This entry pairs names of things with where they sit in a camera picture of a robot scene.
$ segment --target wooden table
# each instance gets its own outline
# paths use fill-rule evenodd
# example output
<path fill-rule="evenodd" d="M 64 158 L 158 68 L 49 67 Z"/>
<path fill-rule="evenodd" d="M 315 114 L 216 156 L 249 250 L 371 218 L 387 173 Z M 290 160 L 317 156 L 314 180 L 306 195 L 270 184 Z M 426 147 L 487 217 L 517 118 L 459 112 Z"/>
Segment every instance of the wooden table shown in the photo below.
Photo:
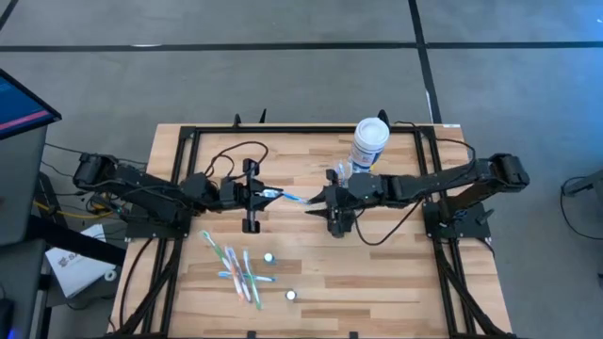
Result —
<path fill-rule="evenodd" d="M 149 173 L 170 180 L 180 127 L 176 124 L 157 127 Z M 459 127 L 435 125 L 434 128 L 439 137 L 463 139 Z M 245 140 L 258 140 L 269 146 L 259 180 L 309 198 L 326 185 L 325 170 L 347 157 L 352 134 L 202 135 L 196 171 L 204 170 L 220 150 Z M 424 145 L 429 150 L 426 140 Z M 438 142 L 438 148 L 444 169 L 467 161 L 467 151 L 461 145 Z M 235 173 L 241 172 L 243 158 L 258 159 L 262 152 L 253 145 L 229 152 L 236 161 Z M 431 161 L 429 152 L 426 155 L 428 162 Z M 187 156 L 180 178 L 185 177 L 186 168 Z M 227 160 L 219 160 L 217 176 L 229 168 Z M 375 172 L 418 175 L 413 138 L 393 134 L 375 165 Z M 448 337 L 432 242 L 425 235 L 420 208 L 379 247 L 364 245 L 356 232 L 346 234 L 343 239 L 331 237 L 326 220 L 304 214 L 306 208 L 283 199 L 273 202 L 267 212 L 258 213 L 262 233 L 255 235 L 241 232 L 244 211 L 208 213 L 195 218 L 182 251 L 170 337 L 244 337 L 247 331 L 257 331 L 258 337 L 347 337 L 350 331 L 358 331 L 365 338 Z M 382 238 L 409 208 L 367 210 L 359 219 L 367 240 Z M 254 305 L 241 304 L 232 281 L 218 278 L 217 272 L 223 266 L 198 235 L 200 230 L 210 232 L 219 245 L 235 247 L 240 256 L 248 248 L 256 274 L 278 277 L 275 283 L 259 283 L 262 311 L 257 311 Z M 143 243 L 137 240 L 129 244 L 124 272 L 130 269 Z M 133 274 L 126 298 L 126 317 L 148 291 L 156 243 L 144 252 Z M 510 331 L 492 253 L 474 239 L 464 239 L 460 247 L 470 292 L 495 324 Z M 262 257 L 268 251 L 274 253 L 278 265 L 263 262 Z M 122 275 L 118 296 L 122 294 L 125 276 Z M 285 299 L 288 289 L 298 292 L 294 302 Z M 462 331 L 460 301 L 453 295 Z M 163 295 L 157 300 L 155 331 Z M 111 317 L 115 324 L 120 306 L 120 298 L 116 298 Z"/>

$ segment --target gray floor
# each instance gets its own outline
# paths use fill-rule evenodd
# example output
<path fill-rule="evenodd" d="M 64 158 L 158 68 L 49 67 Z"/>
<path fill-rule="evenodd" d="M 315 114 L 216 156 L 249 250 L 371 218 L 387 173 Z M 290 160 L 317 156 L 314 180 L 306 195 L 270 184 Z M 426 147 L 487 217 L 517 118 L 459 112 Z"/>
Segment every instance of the gray floor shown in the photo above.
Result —
<path fill-rule="evenodd" d="M 427 41 L 603 40 L 600 1 L 418 4 Z M 0 44 L 414 40 L 412 29 L 398 0 L 21 0 Z M 521 194 L 488 203 L 514 331 L 603 336 L 603 246 L 572 234 L 559 209 L 564 179 L 603 169 L 603 50 L 429 57 L 443 121 L 460 123 L 481 156 L 520 155 L 532 179 Z M 392 119 L 431 119 L 415 50 L 1 53 L 0 67 L 63 114 L 49 142 L 137 159 L 148 156 L 160 122 L 228 122 L 235 113 L 256 121 L 263 108 L 276 122 L 359 121 L 380 108 Z M 46 150 L 44 159 L 73 171 L 77 157 Z M 53 180 L 57 191 L 73 191 Z M 591 193 L 568 200 L 567 212 L 583 232 L 603 236 Z M 59 309 L 51 337 L 100 335 L 109 312 L 106 301 Z"/>

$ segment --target wire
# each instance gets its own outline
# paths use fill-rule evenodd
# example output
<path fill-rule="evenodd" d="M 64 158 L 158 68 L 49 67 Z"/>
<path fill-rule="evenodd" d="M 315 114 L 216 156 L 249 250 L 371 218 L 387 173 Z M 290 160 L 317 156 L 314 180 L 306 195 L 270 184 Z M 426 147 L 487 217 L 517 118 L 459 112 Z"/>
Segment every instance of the wire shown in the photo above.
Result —
<path fill-rule="evenodd" d="M 46 206 L 43 203 L 34 201 L 34 204 L 38 208 L 41 208 L 42 210 L 44 210 L 46 212 L 50 211 L 50 207 Z M 71 218 L 99 219 L 99 218 L 106 218 L 106 217 L 112 215 L 113 212 L 103 213 L 102 215 L 98 215 L 98 216 L 86 216 L 86 215 L 79 215 L 79 214 L 70 213 L 70 212 L 63 212 L 63 211 L 57 211 L 57 214 L 60 214 L 60 215 L 65 216 L 65 217 L 71 217 Z"/>
<path fill-rule="evenodd" d="M 230 176 L 230 175 L 233 173 L 233 170 L 235 170 L 235 160 L 233 160 L 233 158 L 232 158 L 232 157 L 230 157 L 230 156 L 228 156 L 228 155 L 224 155 L 224 154 L 221 154 L 221 155 L 216 155 L 216 157 L 223 157 L 223 158 L 226 158 L 226 159 L 230 160 L 230 162 L 231 162 L 231 164 L 232 164 L 232 165 L 231 165 L 230 170 L 228 171 L 228 174 L 226 174 L 226 176 Z M 212 166 L 211 166 L 211 173 L 207 173 L 205 176 L 206 176 L 207 178 L 209 178 L 209 177 L 211 177 L 212 175 L 214 175 L 214 166 L 213 166 L 213 164 L 212 164 Z"/>
<path fill-rule="evenodd" d="M 88 300 L 88 302 L 84 306 L 80 306 L 80 307 L 73 306 L 69 302 L 65 303 L 65 305 L 67 305 L 67 307 L 69 307 L 70 309 L 72 309 L 74 311 L 84 311 L 84 310 L 88 309 L 94 302 L 98 301 L 99 299 L 106 300 L 105 297 L 98 297 L 98 298 Z"/>
<path fill-rule="evenodd" d="M 134 262 L 132 262 L 130 271 L 128 272 L 128 275 L 125 278 L 125 284 L 123 285 L 123 292 L 122 292 L 122 303 L 120 304 L 120 328 L 123 327 L 123 309 L 124 309 L 124 304 L 125 304 L 125 294 L 127 293 L 128 286 L 130 285 L 130 279 L 132 279 L 132 272 L 134 272 L 134 268 L 136 268 L 136 265 L 139 263 L 140 256 L 142 256 L 142 253 L 144 252 L 144 250 L 146 250 L 146 248 L 149 246 L 149 244 L 151 244 L 151 241 L 153 241 L 152 238 L 147 240 L 144 243 L 144 245 L 142 245 L 142 248 L 140 249 L 139 253 L 136 255 L 136 258 L 134 258 Z"/>
<path fill-rule="evenodd" d="M 66 176 L 66 177 L 69 177 L 69 178 L 73 178 L 73 176 L 71 174 L 63 173 L 62 171 L 58 170 L 56 167 L 54 167 L 54 166 L 52 166 L 52 165 L 44 162 L 44 160 L 41 160 L 41 162 L 42 162 L 43 165 L 48 166 L 49 168 L 51 168 L 57 174 L 60 174 L 62 176 Z"/>
<path fill-rule="evenodd" d="M 459 145 L 463 145 L 465 146 L 467 149 L 471 150 L 471 160 L 469 161 L 469 167 L 467 168 L 466 171 L 464 171 L 463 173 L 459 174 L 458 176 L 456 176 L 454 179 L 449 180 L 445 186 L 447 186 L 450 183 L 455 182 L 457 179 L 467 175 L 471 170 L 473 170 L 473 168 L 475 168 L 475 163 L 476 163 L 476 152 L 475 152 L 475 148 L 473 148 L 473 146 L 469 145 L 468 143 L 461 141 L 461 140 L 455 140 L 455 139 L 451 139 L 451 138 L 445 138 L 445 137 L 437 137 L 436 140 L 438 141 L 447 141 L 447 142 L 452 142 L 452 143 L 456 143 Z"/>
<path fill-rule="evenodd" d="M 61 207 L 61 208 L 62 207 L 69 207 L 69 208 L 72 208 L 74 210 L 78 210 L 78 211 L 82 211 L 82 212 L 88 212 L 88 213 L 90 212 L 90 211 L 87 211 L 85 208 L 77 207 L 77 206 L 74 206 L 74 205 L 69 205 L 68 203 L 63 203 L 63 202 L 61 202 L 59 204 L 59 207 Z"/>
<path fill-rule="evenodd" d="M 111 325 L 111 329 L 115 333 L 117 330 L 115 329 L 115 324 L 113 324 L 113 321 L 111 321 L 111 315 L 107 319 L 109 321 L 109 325 Z"/>
<path fill-rule="evenodd" d="M 411 216 L 411 214 L 413 214 L 413 212 L 416 210 L 416 208 L 419 206 L 419 204 L 423 201 L 423 199 L 419 199 L 418 202 L 415 203 L 415 206 L 413 206 L 413 208 L 404 216 L 404 218 L 402 218 L 402 220 L 399 221 L 398 225 L 396 225 L 391 231 L 389 231 L 389 233 L 380 241 L 376 242 L 376 243 L 371 243 L 368 242 L 362 235 L 362 232 L 360 232 L 360 226 L 358 226 L 358 217 L 362 216 L 363 213 L 365 213 L 365 211 L 363 210 L 356 218 L 354 218 L 354 224 L 356 225 L 356 231 L 358 232 L 358 236 L 360 236 L 360 240 L 362 240 L 362 242 L 364 242 L 365 244 L 369 245 L 369 246 L 379 246 L 382 243 L 384 243 L 390 236 L 392 236 L 393 233 L 395 233 L 398 228 L 404 223 L 404 221 L 406 221 L 406 219 Z"/>
<path fill-rule="evenodd" d="M 93 236 L 93 238 L 98 239 L 99 237 L 104 237 L 107 235 L 114 235 L 114 234 L 121 233 L 123 231 L 125 231 L 125 227 L 121 227 L 119 230 L 115 230 L 115 231 L 107 232 L 107 233 L 105 233 L 105 231 L 103 231 L 101 234 L 97 234 L 97 235 Z"/>
<path fill-rule="evenodd" d="M 597 237 L 597 236 L 583 234 L 583 233 L 579 232 L 578 230 L 576 230 L 574 228 L 574 226 L 572 226 L 572 223 L 569 222 L 569 219 L 567 218 L 567 215 L 565 214 L 565 207 L 563 207 L 563 192 L 565 192 L 565 187 L 567 186 L 567 184 L 569 184 L 569 182 L 571 182 L 573 180 L 577 180 L 577 179 L 583 179 L 583 178 L 585 178 L 585 177 L 583 177 L 583 176 L 572 177 L 572 178 L 565 180 L 565 182 L 562 185 L 561 194 L 559 197 L 559 206 L 561 207 L 561 210 L 562 210 L 563 219 L 565 220 L 565 224 L 567 225 L 567 227 L 569 227 L 570 230 L 574 231 L 575 234 L 583 236 L 588 239 L 592 239 L 592 240 L 603 240 L 603 237 Z"/>
<path fill-rule="evenodd" d="M 48 194 L 48 192 L 43 192 L 43 191 L 36 191 L 36 193 L 46 194 L 46 195 Z M 77 191 L 77 192 L 74 192 L 74 193 L 53 193 L 52 195 L 55 196 L 55 197 L 67 197 L 67 196 L 81 197 L 81 196 L 87 195 L 89 193 L 92 193 L 92 192 L 87 192 L 87 191 L 80 190 L 80 191 Z"/>
<path fill-rule="evenodd" d="M 412 125 L 414 128 L 416 128 L 416 125 L 415 125 L 414 122 L 410 122 L 410 121 L 396 121 L 396 122 L 394 122 L 394 124 L 396 124 L 396 123 L 406 123 L 406 124 Z"/>
<path fill-rule="evenodd" d="M 483 243 L 483 245 L 485 245 L 488 250 L 490 250 L 492 252 L 492 257 L 496 258 L 497 254 L 494 252 L 494 248 L 492 247 L 492 244 L 490 244 L 490 240 L 486 239 L 486 238 L 477 238 L 481 243 Z"/>
<path fill-rule="evenodd" d="M 160 194 L 163 193 L 163 192 L 154 192 L 153 191 L 153 189 L 159 189 L 159 188 L 166 189 L 166 190 L 180 190 L 179 187 L 170 187 L 170 186 L 163 186 L 163 185 L 143 186 L 143 187 L 138 187 L 138 188 L 134 188 L 132 190 L 129 190 L 129 191 L 123 193 L 122 195 L 118 196 L 118 198 L 119 199 L 123 199 L 123 197 L 125 197 L 127 195 L 130 195 L 130 194 L 136 193 L 136 192 L 140 192 L 140 191 L 146 191 L 146 192 L 154 193 L 154 194 L 155 193 L 160 193 Z M 170 198 L 173 201 L 178 201 L 177 199 L 172 198 L 172 197 L 168 197 L 168 198 Z"/>
<path fill-rule="evenodd" d="M 238 176 L 236 176 L 234 178 L 231 178 L 231 179 L 232 180 L 240 179 L 240 178 L 244 177 L 245 175 L 247 175 L 248 173 L 252 172 L 253 170 L 255 170 L 256 166 L 259 166 L 264 161 L 264 159 L 266 159 L 266 157 L 268 156 L 268 153 L 269 153 L 269 148 L 268 148 L 268 146 L 266 146 L 265 143 L 262 143 L 262 142 L 259 142 L 259 141 L 253 141 L 253 140 L 252 141 L 243 141 L 243 142 L 238 143 L 237 145 L 225 148 L 222 151 L 220 151 L 218 154 L 216 154 L 214 157 L 211 158 L 211 161 L 209 162 L 209 165 L 207 166 L 207 169 L 205 169 L 205 172 L 204 172 L 205 175 L 207 176 L 210 170 L 212 170 L 211 174 L 214 173 L 213 172 L 213 168 L 214 168 L 214 164 L 216 163 L 216 160 L 218 160 L 218 158 L 220 158 L 220 157 L 224 157 L 224 154 L 226 152 L 232 151 L 233 149 L 241 147 L 241 146 L 244 146 L 244 145 L 252 145 L 252 144 L 253 145 L 260 145 L 260 146 L 262 146 L 264 148 L 264 154 L 257 161 L 257 164 L 254 164 L 253 166 L 251 166 L 243 174 L 238 175 Z"/>
<path fill-rule="evenodd" d="M 48 142 L 44 142 L 44 145 L 46 145 L 46 146 L 48 146 L 48 147 L 56 148 L 56 149 L 58 149 L 58 150 L 65 151 L 65 152 L 78 153 L 78 154 L 83 154 L 83 153 L 85 153 L 85 152 L 78 151 L 78 150 L 74 150 L 74 149 L 70 149 L 70 148 L 67 148 L 67 147 L 62 147 L 62 146 L 53 145 L 53 144 L 48 143 Z M 127 159 L 127 158 L 117 158 L 117 159 L 118 159 L 118 160 L 120 160 L 120 161 L 126 161 L 126 162 L 131 162 L 131 163 L 133 163 L 133 164 L 139 164 L 139 165 L 144 165 L 144 166 L 147 166 L 147 163 L 142 162 L 142 161 L 137 161 L 137 160 Z"/>

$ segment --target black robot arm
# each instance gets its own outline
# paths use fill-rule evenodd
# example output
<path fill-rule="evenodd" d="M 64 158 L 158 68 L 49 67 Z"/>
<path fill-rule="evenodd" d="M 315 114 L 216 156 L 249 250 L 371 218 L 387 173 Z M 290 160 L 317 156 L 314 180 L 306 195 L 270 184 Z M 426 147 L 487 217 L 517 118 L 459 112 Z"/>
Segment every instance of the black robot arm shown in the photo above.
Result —
<path fill-rule="evenodd" d="M 461 194 L 434 202 L 439 222 L 449 224 L 462 218 L 466 210 L 498 192 L 518 192 L 530 183 L 519 158 L 497 153 L 466 165 L 424 176 L 354 173 L 348 187 L 338 183 L 337 174 L 327 170 L 331 184 L 309 203 L 326 202 L 326 208 L 306 213 L 327 218 L 329 232 L 342 237 L 351 231 L 354 210 L 376 206 L 403 208 L 433 193 L 471 185 Z"/>
<path fill-rule="evenodd" d="M 190 218 L 205 211 L 222 212 L 246 209 L 244 233 L 258 234 L 260 224 L 255 212 L 264 208 L 282 194 L 282 189 L 264 186 L 255 179 L 259 165 L 251 159 L 243 161 L 246 184 L 223 178 L 220 187 L 200 172 L 190 175 L 180 185 L 147 174 L 129 165 L 119 163 L 111 155 L 83 153 L 73 176 L 73 184 L 80 189 L 101 193 L 93 202 L 116 212 L 128 222 L 126 237 L 186 237 Z M 128 210 L 115 203 L 119 198 L 131 202 Z"/>

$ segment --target monitor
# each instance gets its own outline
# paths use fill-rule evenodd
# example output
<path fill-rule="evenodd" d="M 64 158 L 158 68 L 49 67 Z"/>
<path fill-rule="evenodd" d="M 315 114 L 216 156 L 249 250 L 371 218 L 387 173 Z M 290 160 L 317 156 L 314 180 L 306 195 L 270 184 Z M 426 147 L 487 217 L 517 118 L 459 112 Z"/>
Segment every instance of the monitor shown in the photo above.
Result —
<path fill-rule="evenodd" d="M 0 69 L 0 140 L 60 119 L 51 106 Z"/>

